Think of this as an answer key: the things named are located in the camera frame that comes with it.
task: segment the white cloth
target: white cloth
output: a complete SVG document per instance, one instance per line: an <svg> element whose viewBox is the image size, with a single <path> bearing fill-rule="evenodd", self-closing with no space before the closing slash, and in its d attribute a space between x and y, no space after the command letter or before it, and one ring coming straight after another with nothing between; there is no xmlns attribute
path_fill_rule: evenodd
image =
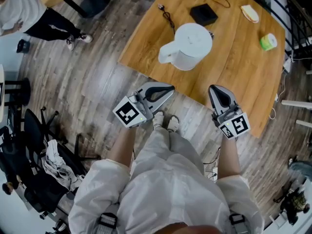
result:
<svg viewBox="0 0 312 234"><path fill-rule="evenodd" d="M19 31L27 31L42 17L46 8L40 0L5 0L0 4L0 35L3 28L10 29L19 20L23 22Z"/></svg>
<svg viewBox="0 0 312 234"><path fill-rule="evenodd" d="M58 183L70 191L79 187L84 178L82 175L76 176L63 158L59 156L58 143L55 139L48 142L43 168L47 174L53 176Z"/></svg>
<svg viewBox="0 0 312 234"><path fill-rule="evenodd" d="M231 233L230 211L248 219L252 234L262 233L263 218L247 181L241 176L223 178L216 184L207 179L185 157L185 150L172 150L179 146L174 142L185 141L182 139L156 128L134 161L131 176L122 164L107 159L95 162L69 214L71 233L92 233L97 218L118 202L120 234L152 234L177 222L212 225ZM193 148L188 151L199 158Z"/></svg>

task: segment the kettle handle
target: kettle handle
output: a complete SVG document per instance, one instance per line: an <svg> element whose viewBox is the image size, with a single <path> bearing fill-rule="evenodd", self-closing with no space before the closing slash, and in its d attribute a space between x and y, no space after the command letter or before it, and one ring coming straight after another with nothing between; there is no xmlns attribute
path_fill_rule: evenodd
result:
<svg viewBox="0 0 312 234"><path fill-rule="evenodd" d="M160 63L173 62L176 55L179 52L179 46L175 41L169 42L162 46L159 51L158 61Z"/></svg>

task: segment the white pants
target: white pants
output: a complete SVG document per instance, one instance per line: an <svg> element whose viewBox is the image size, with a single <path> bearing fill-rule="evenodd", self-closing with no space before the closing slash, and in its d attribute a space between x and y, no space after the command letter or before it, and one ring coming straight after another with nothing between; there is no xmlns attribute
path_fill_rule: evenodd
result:
<svg viewBox="0 0 312 234"><path fill-rule="evenodd" d="M181 154L204 174L203 162L191 143L177 133L169 133L162 127L157 127L152 131L143 150L145 152L154 152L164 160L167 160L173 153Z"/></svg>

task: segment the black box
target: black box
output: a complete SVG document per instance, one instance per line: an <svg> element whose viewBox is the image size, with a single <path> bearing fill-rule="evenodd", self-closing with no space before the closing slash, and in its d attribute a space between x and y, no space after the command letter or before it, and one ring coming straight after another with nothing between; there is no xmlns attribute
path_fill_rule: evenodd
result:
<svg viewBox="0 0 312 234"><path fill-rule="evenodd" d="M218 19L218 16L215 14L215 12L206 3L193 7L191 9L190 15L195 20L195 22L201 26L212 24Z"/></svg>

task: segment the white shoe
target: white shoe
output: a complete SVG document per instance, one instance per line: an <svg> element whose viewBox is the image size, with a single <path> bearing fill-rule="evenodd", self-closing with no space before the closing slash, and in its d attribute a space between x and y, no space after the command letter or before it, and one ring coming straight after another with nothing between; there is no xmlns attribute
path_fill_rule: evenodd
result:
<svg viewBox="0 0 312 234"><path fill-rule="evenodd" d="M66 39L67 47L70 51L72 51L75 47L74 37L71 35L69 38Z"/></svg>
<svg viewBox="0 0 312 234"><path fill-rule="evenodd" d="M169 132L176 132L179 129L180 123L177 116L172 115L167 127Z"/></svg>
<svg viewBox="0 0 312 234"><path fill-rule="evenodd" d="M78 40L80 41L84 41L86 43L90 43L92 42L93 38L90 35L87 34L81 34L80 37L78 37Z"/></svg>
<svg viewBox="0 0 312 234"><path fill-rule="evenodd" d="M164 112L163 111L159 111L154 115L153 118L153 126L154 126L154 130L157 127L162 127L162 124L164 122Z"/></svg>

